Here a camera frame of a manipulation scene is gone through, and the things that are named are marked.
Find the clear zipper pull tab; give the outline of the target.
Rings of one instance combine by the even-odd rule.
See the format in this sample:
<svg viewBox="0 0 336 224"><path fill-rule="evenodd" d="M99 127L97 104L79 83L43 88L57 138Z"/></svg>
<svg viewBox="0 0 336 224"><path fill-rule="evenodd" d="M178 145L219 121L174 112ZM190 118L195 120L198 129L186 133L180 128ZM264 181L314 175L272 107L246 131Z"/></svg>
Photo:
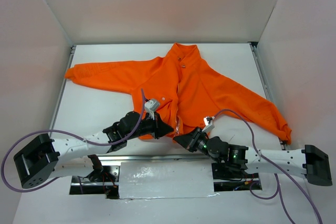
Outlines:
<svg viewBox="0 0 336 224"><path fill-rule="evenodd" d="M176 117L176 127L174 136L178 136L180 134L180 117Z"/></svg>

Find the orange zip-up jacket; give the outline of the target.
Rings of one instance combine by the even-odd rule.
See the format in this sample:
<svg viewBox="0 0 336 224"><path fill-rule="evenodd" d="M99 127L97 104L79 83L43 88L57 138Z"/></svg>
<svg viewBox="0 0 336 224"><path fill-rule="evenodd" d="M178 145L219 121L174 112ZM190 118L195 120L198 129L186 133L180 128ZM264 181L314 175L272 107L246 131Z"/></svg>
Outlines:
<svg viewBox="0 0 336 224"><path fill-rule="evenodd" d="M142 97L156 99L162 121L174 129L169 137L175 137L177 116L182 135L203 127L204 117L224 109L229 116L291 142L291 128L276 106L212 69L196 45L175 43L166 56L145 61L77 64L67 70L65 78L89 88L127 93L137 112Z"/></svg>

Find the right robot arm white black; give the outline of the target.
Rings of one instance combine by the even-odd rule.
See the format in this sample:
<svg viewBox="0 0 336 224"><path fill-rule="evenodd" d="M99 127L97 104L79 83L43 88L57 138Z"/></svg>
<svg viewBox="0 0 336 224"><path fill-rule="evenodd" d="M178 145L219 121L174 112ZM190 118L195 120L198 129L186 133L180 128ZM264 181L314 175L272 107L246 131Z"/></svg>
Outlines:
<svg viewBox="0 0 336 224"><path fill-rule="evenodd" d="M332 186L329 157L314 145L292 151L256 151L253 147L229 144L218 136L208 137L199 127L173 140L191 153L199 151L209 157L218 179L288 173L316 186Z"/></svg>

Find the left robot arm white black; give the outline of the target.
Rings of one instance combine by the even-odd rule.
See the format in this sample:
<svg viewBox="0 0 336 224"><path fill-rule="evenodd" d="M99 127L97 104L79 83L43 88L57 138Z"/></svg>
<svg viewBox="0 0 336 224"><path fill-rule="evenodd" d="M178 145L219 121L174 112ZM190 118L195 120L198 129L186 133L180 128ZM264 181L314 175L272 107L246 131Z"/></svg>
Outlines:
<svg viewBox="0 0 336 224"><path fill-rule="evenodd" d="M158 113L147 113L140 119L139 113L129 112L83 140L51 139L47 133L40 134L14 155L14 162L23 189L35 188L55 177L80 176L95 182L103 175L98 155L118 151L133 138L149 135L158 139L171 132L173 128Z"/></svg>

